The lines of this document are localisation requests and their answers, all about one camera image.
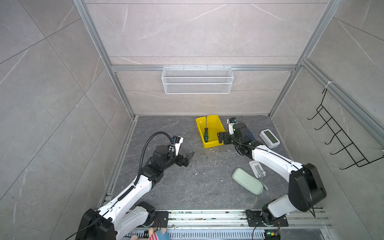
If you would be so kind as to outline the green black screwdriver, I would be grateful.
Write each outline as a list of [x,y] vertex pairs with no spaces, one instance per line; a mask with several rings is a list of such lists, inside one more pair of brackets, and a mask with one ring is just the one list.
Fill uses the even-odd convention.
[[209,141],[209,129],[208,129],[208,117],[206,116],[206,127],[204,128],[205,133],[204,133],[204,141],[207,143]]

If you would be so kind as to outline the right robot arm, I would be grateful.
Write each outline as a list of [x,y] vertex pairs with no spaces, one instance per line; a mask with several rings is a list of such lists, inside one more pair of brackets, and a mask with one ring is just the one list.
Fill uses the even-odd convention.
[[312,164],[304,165],[289,160],[252,139],[248,127],[242,122],[237,122],[236,118],[229,118],[227,125],[227,132],[218,133],[220,143],[234,145],[241,156],[262,163],[289,183],[286,195],[263,206],[263,223],[271,224],[295,211],[310,211],[315,216],[314,206],[327,196],[317,168]]

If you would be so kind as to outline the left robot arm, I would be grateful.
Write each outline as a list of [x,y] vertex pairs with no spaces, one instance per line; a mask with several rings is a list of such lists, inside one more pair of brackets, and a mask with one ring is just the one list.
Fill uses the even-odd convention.
[[98,210],[89,209],[82,216],[76,240],[120,240],[136,227],[151,226],[155,207],[140,202],[173,165],[188,167],[194,153],[182,155],[171,146],[159,145],[139,170],[138,176],[109,203]]

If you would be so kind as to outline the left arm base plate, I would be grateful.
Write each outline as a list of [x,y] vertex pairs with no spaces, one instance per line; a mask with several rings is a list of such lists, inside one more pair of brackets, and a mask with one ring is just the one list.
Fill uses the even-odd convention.
[[148,219],[143,224],[143,227],[166,228],[168,226],[169,214],[168,211],[155,211],[149,213]]

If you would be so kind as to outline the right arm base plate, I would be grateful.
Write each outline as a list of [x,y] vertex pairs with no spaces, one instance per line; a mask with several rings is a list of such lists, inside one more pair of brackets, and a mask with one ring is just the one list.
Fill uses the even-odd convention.
[[249,227],[288,227],[288,220],[285,215],[277,218],[268,211],[246,210],[246,219]]

